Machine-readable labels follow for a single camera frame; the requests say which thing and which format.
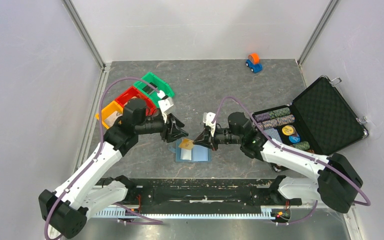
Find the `blue leather card holder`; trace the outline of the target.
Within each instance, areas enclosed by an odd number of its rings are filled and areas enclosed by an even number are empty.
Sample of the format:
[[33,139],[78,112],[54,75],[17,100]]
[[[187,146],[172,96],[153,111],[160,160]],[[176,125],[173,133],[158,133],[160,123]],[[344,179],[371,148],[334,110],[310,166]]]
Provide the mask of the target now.
[[179,148],[182,139],[178,139],[168,148],[174,154],[176,163],[209,163],[211,161],[211,150],[206,147],[194,145],[192,150]]

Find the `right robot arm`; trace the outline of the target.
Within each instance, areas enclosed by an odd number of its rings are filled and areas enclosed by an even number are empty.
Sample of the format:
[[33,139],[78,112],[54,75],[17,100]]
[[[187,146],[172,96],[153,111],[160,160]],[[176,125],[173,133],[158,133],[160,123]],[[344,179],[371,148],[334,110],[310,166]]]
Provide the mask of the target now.
[[268,196],[273,203],[311,199],[343,214],[358,204],[356,197],[362,194],[363,181],[344,155],[320,155],[283,144],[260,131],[242,112],[230,114],[228,127],[224,128],[215,122],[215,116],[213,112],[204,114],[204,129],[194,145],[213,151],[219,145],[239,145],[251,159],[280,165],[303,175],[302,178],[282,177],[278,185],[270,188]]

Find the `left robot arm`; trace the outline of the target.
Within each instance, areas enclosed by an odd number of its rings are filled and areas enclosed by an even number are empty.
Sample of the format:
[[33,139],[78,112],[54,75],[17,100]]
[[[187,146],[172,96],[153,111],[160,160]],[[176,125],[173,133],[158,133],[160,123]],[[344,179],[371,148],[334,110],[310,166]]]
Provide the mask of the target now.
[[183,130],[185,125],[170,112],[173,99],[165,96],[158,104],[155,113],[147,115],[143,99],[129,100],[81,167],[55,190],[45,189],[39,195],[45,239],[71,239],[91,217],[106,207],[120,201],[131,204],[136,200],[137,190],[128,180],[113,180],[97,191],[91,190],[103,174],[138,143],[140,135],[160,134],[166,143],[189,135]]

